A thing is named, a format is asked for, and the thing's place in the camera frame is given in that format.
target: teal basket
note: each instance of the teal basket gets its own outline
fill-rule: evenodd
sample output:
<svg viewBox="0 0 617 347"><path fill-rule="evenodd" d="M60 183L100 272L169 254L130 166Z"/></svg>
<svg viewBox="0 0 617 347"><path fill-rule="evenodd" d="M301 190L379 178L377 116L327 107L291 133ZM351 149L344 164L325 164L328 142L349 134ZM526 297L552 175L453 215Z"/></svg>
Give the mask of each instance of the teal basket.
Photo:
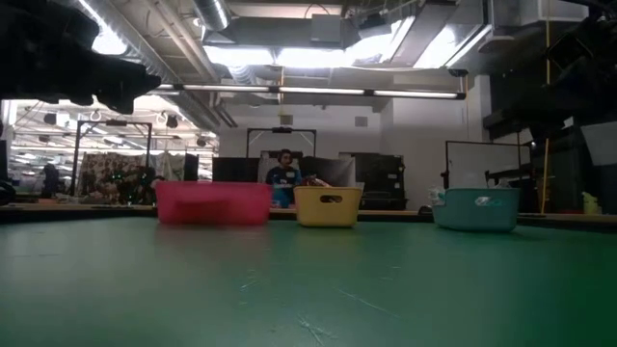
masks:
<svg viewBox="0 0 617 347"><path fill-rule="evenodd" d="M435 223L463 231L512 231L519 211L518 189L448 189L444 205L433 206Z"/></svg>

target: whiteboard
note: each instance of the whiteboard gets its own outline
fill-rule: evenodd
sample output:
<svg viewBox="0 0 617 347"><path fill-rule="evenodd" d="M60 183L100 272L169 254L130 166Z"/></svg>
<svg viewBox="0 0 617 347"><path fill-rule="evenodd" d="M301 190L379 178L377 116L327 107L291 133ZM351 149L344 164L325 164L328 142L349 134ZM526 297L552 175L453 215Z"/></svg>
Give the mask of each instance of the whiteboard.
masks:
<svg viewBox="0 0 617 347"><path fill-rule="evenodd" d="M519 147L497 144L446 143L450 188L486 188L484 172L519 168ZM529 147L520 146L521 164L530 163Z"/></svg>

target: white wall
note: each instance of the white wall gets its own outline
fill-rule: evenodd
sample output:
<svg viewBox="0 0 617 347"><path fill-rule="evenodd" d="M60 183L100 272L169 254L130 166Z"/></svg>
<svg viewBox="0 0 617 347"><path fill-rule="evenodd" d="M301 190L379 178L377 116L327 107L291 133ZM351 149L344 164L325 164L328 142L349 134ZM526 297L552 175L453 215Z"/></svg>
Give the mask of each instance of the white wall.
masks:
<svg viewBox="0 0 617 347"><path fill-rule="evenodd" d="M468 100L394 99L382 112L381 150L404 157L408 209L429 204L428 189L443 186L445 141L484 140L481 91L476 80Z"/></svg>
<svg viewBox="0 0 617 347"><path fill-rule="evenodd" d="M229 105L229 113L240 127L225 129L220 133L219 156L244 157L246 155L246 128L280 126L279 106ZM379 152L380 115L370 107L294 105L284 106L285 114L294 116L293 128L317 130L317 156L337 158L340 152ZM368 117L368 127L355 127L355 117ZM250 156L257 157L263 150L289 148L312 155L312 146L299 134L272 134L264 132L251 144Z"/></svg>

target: basket handle hole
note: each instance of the basket handle hole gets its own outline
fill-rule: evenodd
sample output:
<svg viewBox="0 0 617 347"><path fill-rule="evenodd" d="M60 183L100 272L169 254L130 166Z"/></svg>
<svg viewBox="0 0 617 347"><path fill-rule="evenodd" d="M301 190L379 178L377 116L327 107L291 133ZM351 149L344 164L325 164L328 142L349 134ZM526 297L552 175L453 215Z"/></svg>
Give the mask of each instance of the basket handle hole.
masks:
<svg viewBox="0 0 617 347"><path fill-rule="evenodd" d="M342 196L321 196L319 200L323 203L341 203L343 201Z"/></svg>

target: basket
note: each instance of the basket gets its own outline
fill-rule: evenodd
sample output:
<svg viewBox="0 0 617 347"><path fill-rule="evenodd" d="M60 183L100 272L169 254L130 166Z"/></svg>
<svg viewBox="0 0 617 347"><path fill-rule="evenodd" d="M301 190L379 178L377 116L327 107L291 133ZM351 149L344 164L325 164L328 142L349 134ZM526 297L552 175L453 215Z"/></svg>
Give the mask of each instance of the basket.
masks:
<svg viewBox="0 0 617 347"><path fill-rule="evenodd" d="M293 192L303 227L352 227L358 220L360 188L296 187Z"/></svg>
<svg viewBox="0 0 617 347"><path fill-rule="evenodd" d="M166 225L259 226L268 222L272 188L257 183L170 182L156 185Z"/></svg>
<svg viewBox="0 0 617 347"><path fill-rule="evenodd" d="M433 206L440 227L507 232L517 225L518 189L448 189L444 201Z"/></svg>

